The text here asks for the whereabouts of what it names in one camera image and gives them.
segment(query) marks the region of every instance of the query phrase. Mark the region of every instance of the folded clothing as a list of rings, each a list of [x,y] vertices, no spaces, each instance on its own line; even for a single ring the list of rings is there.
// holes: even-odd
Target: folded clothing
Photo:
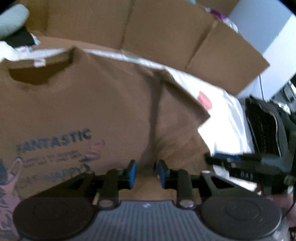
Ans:
[[[22,4],[17,4],[0,14],[0,40],[23,27],[29,14],[29,10]]]
[[[35,45],[35,41],[32,35],[27,31],[26,27],[22,27],[14,34],[5,38],[4,41],[13,48]]]

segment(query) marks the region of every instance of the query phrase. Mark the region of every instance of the light blue fabric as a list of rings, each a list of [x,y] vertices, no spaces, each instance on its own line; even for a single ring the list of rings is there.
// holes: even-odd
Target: light blue fabric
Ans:
[[[196,1],[195,0],[187,0],[187,2],[190,2],[192,4],[196,4]]]
[[[0,40],[18,31],[29,17],[29,10],[17,4],[0,15]]]

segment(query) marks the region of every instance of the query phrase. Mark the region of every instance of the cable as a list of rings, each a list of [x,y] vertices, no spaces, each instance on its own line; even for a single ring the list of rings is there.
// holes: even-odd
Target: cable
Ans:
[[[261,82],[261,75],[259,75],[259,80],[260,80],[260,87],[261,87],[261,94],[262,94],[262,99],[264,100],[264,96],[263,96],[263,89],[262,89],[262,82]]]
[[[288,211],[284,214],[283,216],[283,219],[289,214],[289,212],[293,209],[293,207],[295,206],[295,203],[296,203],[296,186],[294,186],[294,189],[293,189],[293,204],[292,206],[288,209]]]

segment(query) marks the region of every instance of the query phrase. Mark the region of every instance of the white wall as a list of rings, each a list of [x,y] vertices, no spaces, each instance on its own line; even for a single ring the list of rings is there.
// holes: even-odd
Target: white wall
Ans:
[[[263,54],[291,15],[279,0],[240,0],[229,18],[240,34]]]
[[[296,17],[292,15],[277,38],[264,52],[270,67],[261,74],[264,99],[270,99],[296,73]],[[259,78],[250,83],[237,98],[252,94],[262,98]]]

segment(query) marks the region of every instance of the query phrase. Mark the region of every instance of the purple fabric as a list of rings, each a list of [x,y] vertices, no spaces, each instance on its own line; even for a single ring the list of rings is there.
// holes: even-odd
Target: purple fabric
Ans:
[[[224,20],[226,18],[226,16],[224,16],[223,14],[221,14],[220,12],[218,12],[214,9],[211,9],[211,14],[217,16],[219,19],[222,19],[222,20]]]

